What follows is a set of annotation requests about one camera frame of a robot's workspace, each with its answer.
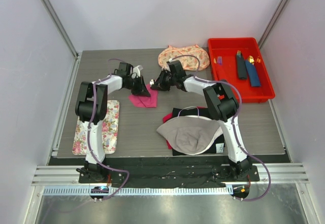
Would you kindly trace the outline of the pink paper napkin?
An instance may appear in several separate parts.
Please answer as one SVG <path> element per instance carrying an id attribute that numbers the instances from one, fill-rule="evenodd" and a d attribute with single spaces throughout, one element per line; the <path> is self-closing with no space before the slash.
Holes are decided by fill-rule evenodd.
<path id="1" fill-rule="evenodd" d="M 156 108 L 158 101 L 158 91 L 150 90 L 150 97 L 140 97 L 130 95 L 128 98 L 131 103 L 138 108 Z"/>

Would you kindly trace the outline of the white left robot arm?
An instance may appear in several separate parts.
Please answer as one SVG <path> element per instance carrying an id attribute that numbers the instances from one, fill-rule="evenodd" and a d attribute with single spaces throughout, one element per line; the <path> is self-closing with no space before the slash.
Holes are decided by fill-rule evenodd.
<path id="1" fill-rule="evenodd" d="M 132 95 L 149 98 L 142 70 L 141 65 L 134 67 L 130 63 L 121 62 L 107 77 L 82 82 L 80 85 L 75 113 L 86 127 L 86 162 L 95 165 L 90 176 L 98 183 L 104 182 L 108 177 L 108 170 L 103 167 L 105 152 L 102 144 L 102 125 L 107 113 L 108 94 L 125 88 Z"/>

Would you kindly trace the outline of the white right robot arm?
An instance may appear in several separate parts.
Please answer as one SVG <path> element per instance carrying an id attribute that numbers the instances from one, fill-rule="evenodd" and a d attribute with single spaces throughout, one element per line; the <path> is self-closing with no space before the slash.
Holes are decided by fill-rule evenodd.
<path id="1" fill-rule="evenodd" d="M 236 181 L 247 176 L 252 163 L 244 147 L 238 125 L 238 114 L 242 99 L 239 91 L 230 83 L 210 81 L 193 74 L 186 74 L 180 61 L 167 62 L 168 68 L 162 69 L 157 79 L 150 81 L 150 88 L 169 91 L 175 86 L 184 92 L 193 92 L 205 98 L 212 119 L 217 120 L 228 148 L 229 174 Z"/>

